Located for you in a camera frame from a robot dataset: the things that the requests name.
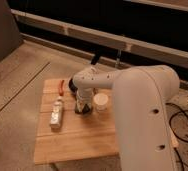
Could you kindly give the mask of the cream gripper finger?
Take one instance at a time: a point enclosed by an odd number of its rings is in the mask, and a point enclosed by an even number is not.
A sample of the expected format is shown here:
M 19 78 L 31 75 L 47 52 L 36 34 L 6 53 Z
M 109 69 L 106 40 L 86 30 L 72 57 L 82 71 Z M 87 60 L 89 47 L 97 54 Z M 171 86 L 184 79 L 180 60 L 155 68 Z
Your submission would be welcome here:
M 83 104 L 76 102 L 76 105 L 75 105 L 75 112 L 76 112 L 76 113 L 82 113 L 83 107 L 84 107 Z

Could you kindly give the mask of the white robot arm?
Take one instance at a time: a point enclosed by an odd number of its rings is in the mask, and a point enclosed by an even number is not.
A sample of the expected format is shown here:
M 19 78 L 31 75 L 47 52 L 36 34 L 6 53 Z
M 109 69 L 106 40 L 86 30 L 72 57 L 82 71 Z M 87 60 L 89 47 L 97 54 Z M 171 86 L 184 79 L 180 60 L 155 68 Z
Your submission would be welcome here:
M 112 92 L 112 108 L 122 171 L 177 171 L 166 102 L 179 91 L 169 66 L 138 66 L 96 74 L 88 67 L 73 76 L 77 101 L 94 88 Z

